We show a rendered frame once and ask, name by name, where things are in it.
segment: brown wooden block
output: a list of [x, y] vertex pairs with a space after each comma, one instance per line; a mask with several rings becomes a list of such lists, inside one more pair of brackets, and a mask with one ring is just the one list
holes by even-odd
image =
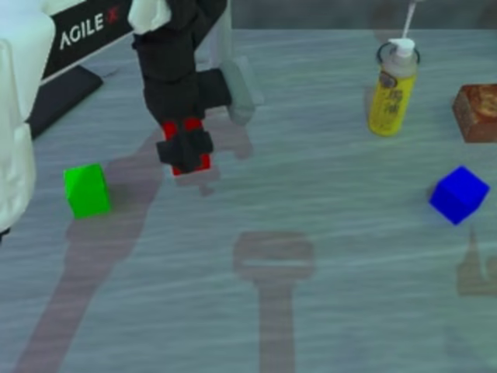
[[497, 142], [497, 84], [463, 85], [452, 109], [466, 142]]

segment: yellow bottle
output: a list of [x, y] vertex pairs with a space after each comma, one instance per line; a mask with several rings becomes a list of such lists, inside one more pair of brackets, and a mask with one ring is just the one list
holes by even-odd
[[378, 54], [381, 72], [368, 118], [370, 130], [380, 136], [393, 136], [401, 130], [419, 63], [413, 40], [389, 41]]

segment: black ring on bottle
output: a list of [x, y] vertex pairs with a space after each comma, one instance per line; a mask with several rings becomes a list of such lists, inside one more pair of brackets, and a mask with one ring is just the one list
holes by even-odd
[[[387, 42], [387, 43], [383, 44], [381, 47], [378, 48], [378, 52], [376, 52], [376, 60], [377, 60], [378, 64], [383, 64], [383, 58], [381, 58], [381, 51], [387, 45], [391, 45], [391, 43]], [[419, 51], [416, 48], [414, 48], [414, 52], [416, 53], [416, 57], [418, 58], [418, 64], [420, 64], [421, 63], [421, 54], [419, 54]]]

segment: table surface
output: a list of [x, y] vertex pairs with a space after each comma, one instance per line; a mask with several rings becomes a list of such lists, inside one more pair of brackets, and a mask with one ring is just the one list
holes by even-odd
[[[495, 33], [413, 33], [423, 60], [394, 138], [365, 121], [384, 34], [235, 36], [266, 104], [246, 128], [209, 113], [217, 173], [182, 185], [156, 159], [130, 41], [88, 63], [106, 84], [36, 141], [36, 194], [0, 249], [0, 371], [268, 373], [259, 357], [271, 373], [497, 371], [497, 291], [457, 276], [471, 227], [482, 266], [497, 252], [496, 195], [457, 227], [426, 201], [461, 164], [497, 185], [495, 145], [465, 144], [450, 108], [461, 85], [497, 81]], [[115, 211], [73, 221], [62, 173], [92, 162]], [[271, 259], [243, 241], [254, 232], [313, 249], [269, 352], [289, 295], [277, 264], [269, 297], [234, 269]]]

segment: red letter x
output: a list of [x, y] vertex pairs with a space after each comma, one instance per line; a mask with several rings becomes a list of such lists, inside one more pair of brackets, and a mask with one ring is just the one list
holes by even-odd
[[111, 25], [119, 20], [119, 6], [114, 6], [107, 12], [107, 22]]

